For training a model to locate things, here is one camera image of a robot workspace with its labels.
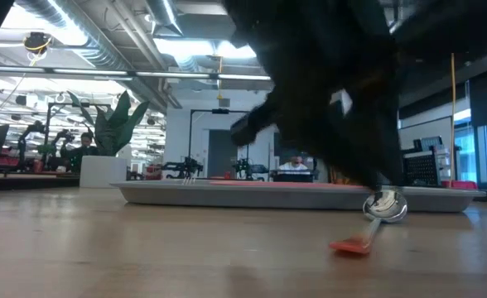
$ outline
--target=gray tray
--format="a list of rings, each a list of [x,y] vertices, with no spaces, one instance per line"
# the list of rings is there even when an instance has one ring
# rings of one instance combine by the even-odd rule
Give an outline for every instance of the gray tray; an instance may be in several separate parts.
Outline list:
[[[128,181],[114,183],[129,203],[179,206],[210,206],[279,209],[360,210],[369,192],[352,186],[301,188],[297,185],[211,185],[211,180]],[[410,211],[461,212],[474,197],[486,196],[476,190],[405,187],[403,194]]]

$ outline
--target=yellow pole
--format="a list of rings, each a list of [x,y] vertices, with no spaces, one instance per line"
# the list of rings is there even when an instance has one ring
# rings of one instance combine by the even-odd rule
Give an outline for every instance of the yellow pole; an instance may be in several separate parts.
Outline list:
[[[451,143],[450,143],[450,187],[451,182],[455,179],[455,172],[454,172],[454,150],[455,150],[455,114],[456,114],[456,56],[454,53],[451,53],[451,96],[452,96],[452,104],[451,104]]]

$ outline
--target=red object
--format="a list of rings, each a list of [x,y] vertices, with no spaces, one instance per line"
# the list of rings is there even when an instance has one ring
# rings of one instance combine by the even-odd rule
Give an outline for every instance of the red object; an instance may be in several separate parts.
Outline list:
[[[343,241],[330,243],[330,248],[342,252],[368,254],[372,248],[372,243],[364,237],[353,236]]]
[[[459,190],[477,190],[477,184],[474,181],[442,181],[442,186],[446,188],[459,189]]]
[[[43,172],[43,161],[34,160],[34,173]]]
[[[287,186],[287,187],[304,187],[304,188],[353,188],[360,189],[363,186],[357,185],[335,185],[331,183],[303,183],[303,182],[263,182],[263,181],[211,181],[212,185],[232,185],[232,186]]]

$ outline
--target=spoon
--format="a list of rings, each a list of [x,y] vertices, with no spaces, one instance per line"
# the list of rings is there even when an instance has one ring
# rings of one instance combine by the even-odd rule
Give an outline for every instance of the spoon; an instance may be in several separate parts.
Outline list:
[[[380,190],[365,200],[363,213],[372,220],[369,226],[362,233],[331,243],[331,248],[337,251],[368,254],[380,224],[396,223],[403,219],[407,214],[407,201],[397,190]]]

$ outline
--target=potted plant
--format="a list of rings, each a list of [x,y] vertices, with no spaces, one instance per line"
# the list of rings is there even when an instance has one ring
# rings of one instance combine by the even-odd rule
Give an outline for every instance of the potted plant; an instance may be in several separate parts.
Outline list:
[[[117,158],[116,155],[124,146],[129,144],[133,136],[133,129],[137,126],[149,102],[140,103],[133,114],[129,116],[131,101],[125,91],[118,99],[115,110],[107,111],[96,107],[96,119],[82,106],[76,95],[68,92],[72,104],[80,107],[81,113],[87,123],[94,126],[94,142],[99,156],[84,156],[80,172],[80,186],[90,188],[110,187],[109,183],[125,181],[127,176],[128,160]]]

